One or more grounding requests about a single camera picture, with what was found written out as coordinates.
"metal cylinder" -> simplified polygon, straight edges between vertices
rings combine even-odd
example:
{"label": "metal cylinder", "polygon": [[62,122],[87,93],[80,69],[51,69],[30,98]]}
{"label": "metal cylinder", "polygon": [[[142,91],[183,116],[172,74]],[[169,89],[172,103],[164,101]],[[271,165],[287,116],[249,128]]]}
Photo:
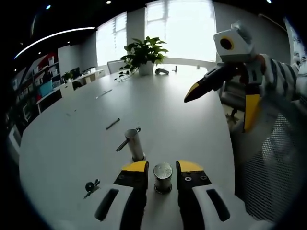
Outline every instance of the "metal cylinder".
{"label": "metal cylinder", "polygon": [[135,129],[128,129],[125,132],[125,137],[127,139],[130,151],[132,153],[132,159],[134,162],[142,161],[145,159],[145,154],[141,147],[140,138],[139,138],[139,131],[141,128]]}
{"label": "metal cylinder", "polygon": [[169,193],[172,190],[172,166],[169,163],[163,162],[157,164],[154,167],[153,172],[155,176],[154,189],[156,192],[161,194]]}

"desk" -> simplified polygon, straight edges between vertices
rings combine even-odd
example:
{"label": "desk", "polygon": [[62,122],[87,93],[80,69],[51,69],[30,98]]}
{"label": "desk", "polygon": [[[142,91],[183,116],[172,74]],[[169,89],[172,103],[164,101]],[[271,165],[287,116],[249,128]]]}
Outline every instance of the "desk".
{"label": "desk", "polygon": [[69,82],[67,82],[66,84],[61,84],[57,87],[55,87],[50,93],[48,93],[47,95],[45,95],[44,97],[42,97],[39,101],[36,102],[37,107],[38,107],[38,111],[39,114],[42,113],[41,108],[40,108],[40,103],[46,99],[47,97],[49,97],[50,95],[54,94],[57,90],[61,91],[61,95],[62,97],[70,95],[73,92],[73,87],[72,87],[72,83],[74,81],[81,81],[83,85],[89,84],[91,82],[93,82],[96,79],[96,76],[98,75],[99,72],[104,71],[104,69],[101,70],[97,70],[95,72],[92,73],[88,73],[88,74],[84,74],[76,79],[73,79]]}
{"label": "desk", "polygon": [[[116,148],[124,132],[140,126],[149,162],[147,206],[142,229],[183,229],[177,204],[176,173],[167,195],[154,191],[154,166],[188,160],[204,167],[212,183],[234,193],[235,170],[228,125],[218,94],[184,103],[191,85],[206,71],[170,72],[170,76],[106,76],[62,98],[24,131],[20,179],[25,193],[54,229],[107,229],[94,214],[100,190],[85,200],[85,184],[112,184],[131,162],[128,146]],[[106,127],[117,118],[109,130]]]}

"ceiling light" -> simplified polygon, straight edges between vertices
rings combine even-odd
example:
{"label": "ceiling light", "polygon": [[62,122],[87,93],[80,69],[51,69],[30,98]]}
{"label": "ceiling light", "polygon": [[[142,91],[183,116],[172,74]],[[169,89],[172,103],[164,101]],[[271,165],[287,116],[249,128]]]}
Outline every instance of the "ceiling light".
{"label": "ceiling light", "polygon": [[58,32],[58,33],[55,33],[55,34],[52,34],[52,35],[49,35],[47,37],[44,37],[42,39],[39,39],[37,40],[36,42],[33,42],[31,45],[27,46],[26,48],[24,48],[22,51],[20,51],[15,57],[14,59],[16,59],[19,55],[21,55],[24,51],[26,51],[28,48],[36,45],[37,43],[41,42],[41,41],[44,41],[48,38],[51,38],[53,36],[56,36],[56,35],[60,35],[60,34],[64,34],[64,33],[68,33],[68,32],[73,32],[73,31],[79,31],[79,30],[93,30],[95,29],[95,27],[84,27],[84,28],[78,28],[78,29],[72,29],[72,30],[65,30],[65,31],[62,31],[62,32]]}

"potted plant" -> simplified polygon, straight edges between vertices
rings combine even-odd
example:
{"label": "potted plant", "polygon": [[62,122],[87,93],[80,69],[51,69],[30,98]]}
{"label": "potted plant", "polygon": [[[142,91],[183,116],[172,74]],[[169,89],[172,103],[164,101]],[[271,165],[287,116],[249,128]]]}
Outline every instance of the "potted plant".
{"label": "potted plant", "polygon": [[73,75],[72,75],[71,72],[66,72],[66,73],[63,75],[63,78],[64,78],[66,81],[68,81],[68,82],[70,82],[70,81],[72,80],[72,77],[73,77]]}
{"label": "potted plant", "polygon": [[128,54],[121,57],[126,65],[120,68],[123,71],[119,73],[119,77],[134,74],[137,70],[141,76],[151,75],[154,64],[162,63],[165,58],[162,52],[168,52],[160,45],[166,42],[158,37],[146,37],[143,42],[135,38],[133,40],[135,42],[124,47]]}

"window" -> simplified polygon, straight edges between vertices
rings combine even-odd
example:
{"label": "window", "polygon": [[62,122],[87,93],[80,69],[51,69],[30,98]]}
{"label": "window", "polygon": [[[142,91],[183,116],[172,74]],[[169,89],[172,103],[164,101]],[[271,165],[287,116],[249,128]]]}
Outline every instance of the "window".
{"label": "window", "polygon": [[98,66],[109,61],[119,60],[127,54],[126,32],[127,13],[122,13],[98,27],[96,33],[96,50]]}
{"label": "window", "polygon": [[215,62],[216,27],[210,0],[161,0],[147,4],[145,34],[166,41],[169,58]]}

